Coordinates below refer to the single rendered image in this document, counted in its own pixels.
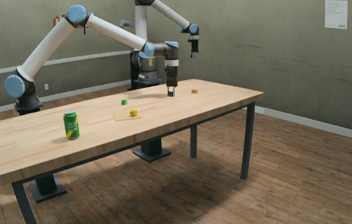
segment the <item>green soda can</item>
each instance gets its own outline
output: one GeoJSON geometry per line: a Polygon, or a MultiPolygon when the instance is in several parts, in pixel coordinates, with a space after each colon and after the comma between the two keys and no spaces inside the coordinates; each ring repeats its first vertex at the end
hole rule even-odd
{"type": "Polygon", "coordinates": [[[77,139],[79,137],[78,115],[75,110],[64,111],[65,135],[68,139],[77,139]]]}

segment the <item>gray wall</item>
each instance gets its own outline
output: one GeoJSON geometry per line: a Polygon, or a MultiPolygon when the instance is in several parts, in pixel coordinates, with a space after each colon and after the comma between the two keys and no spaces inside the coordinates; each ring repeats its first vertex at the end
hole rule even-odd
{"type": "MultiPolygon", "coordinates": [[[[124,0],[0,0],[0,68],[21,65],[53,28],[53,19],[74,4],[82,4],[96,16],[119,25],[121,19],[134,20],[134,3],[124,0]]],[[[55,60],[82,55],[132,50],[91,29],[74,30],[49,58],[55,60]]],[[[90,86],[130,79],[129,56],[62,63],[42,67],[35,77],[38,96],[48,96],[90,86]]],[[[15,102],[4,91],[10,73],[0,74],[0,106],[15,102]]]]}
{"type": "Polygon", "coordinates": [[[260,90],[258,106],[352,129],[352,1],[347,30],[325,28],[325,0],[162,1],[200,25],[190,59],[189,35],[149,9],[149,40],[180,44],[179,80],[260,90]]]}

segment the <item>wooden table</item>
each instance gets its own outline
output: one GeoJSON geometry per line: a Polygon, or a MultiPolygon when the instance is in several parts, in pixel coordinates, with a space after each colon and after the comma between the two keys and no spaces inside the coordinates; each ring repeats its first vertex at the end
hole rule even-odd
{"type": "Polygon", "coordinates": [[[241,178],[248,176],[254,105],[259,91],[202,80],[181,81],[176,96],[159,85],[60,106],[0,121],[0,185],[12,184],[26,223],[35,223],[23,183],[191,129],[197,156],[197,125],[248,107],[241,178]],[[191,93],[197,89],[198,94],[191,93]],[[126,106],[121,99],[128,99],[126,106]],[[74,109],[80,137],[65,137],[63,112],[74,109]],[[141,119],[115,121],[114,111],[138,110],[141,119]]]}

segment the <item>can top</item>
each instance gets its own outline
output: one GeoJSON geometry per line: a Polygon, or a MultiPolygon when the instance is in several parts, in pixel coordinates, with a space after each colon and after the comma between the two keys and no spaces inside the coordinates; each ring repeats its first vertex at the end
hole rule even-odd
{"type": "Polygon", "coordinates": [[[75,113],[75,110],[66,110],[66,111],[64,111],[65,115],[70,115],[70,114],[73,114],[73,113],[75,113]]]}

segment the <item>yellow cube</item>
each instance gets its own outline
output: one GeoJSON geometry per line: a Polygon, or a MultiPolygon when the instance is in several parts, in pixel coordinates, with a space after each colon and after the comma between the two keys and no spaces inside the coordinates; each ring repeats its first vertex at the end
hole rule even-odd
{"type": "Polygon", "coordinates": [[[137,110],[131,110],[131,116],[137,116],[137,110]]]}

